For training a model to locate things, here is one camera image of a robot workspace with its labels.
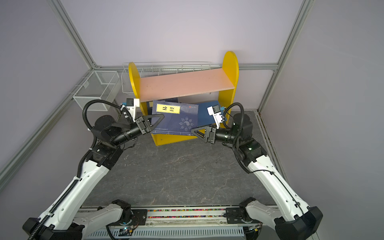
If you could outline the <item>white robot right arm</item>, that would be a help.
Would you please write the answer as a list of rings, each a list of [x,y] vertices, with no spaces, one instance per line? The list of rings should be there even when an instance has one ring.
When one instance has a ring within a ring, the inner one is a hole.
[[[259,221],[274,229],[281,240],[310,240],[316,234],[323,213],[318,207],[310,207],[289,186],[274,166],[267,151],[252,135],[253,124],[248,115],[235,114],[230,127],[219,128],[206,125],[191,130],[191,133],[205,143],[222,143],[229,147],[247,173],[255,175],[277,208],[261,204],[255,198],[240,203],[246,222]]]

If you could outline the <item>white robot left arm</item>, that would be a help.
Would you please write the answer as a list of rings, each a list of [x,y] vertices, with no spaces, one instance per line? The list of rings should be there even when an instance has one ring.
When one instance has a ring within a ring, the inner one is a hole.
[[[163,114],[140,116],[127,125],[104,115],[91,126],[87,112],[83,120],[94,136],[90,149],[81,158],[77,174],[38,218],[29,218],[23,230],[30,240],[82,240],[89,234],[114,223],[128,224],[133,218],[131,205],[115,200],[85,218],[75,215],[97,183],[115,166],[123,153],[121,145],[152,132],[164,119]]]

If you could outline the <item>blue book yellow label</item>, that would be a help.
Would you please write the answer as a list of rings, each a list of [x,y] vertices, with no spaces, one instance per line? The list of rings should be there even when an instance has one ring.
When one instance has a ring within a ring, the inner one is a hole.
[[[153,101],[152,115],[163,114],[164,118],[152,134],[192,136],[192,129],[198,126],[198,110],[195,104]]]

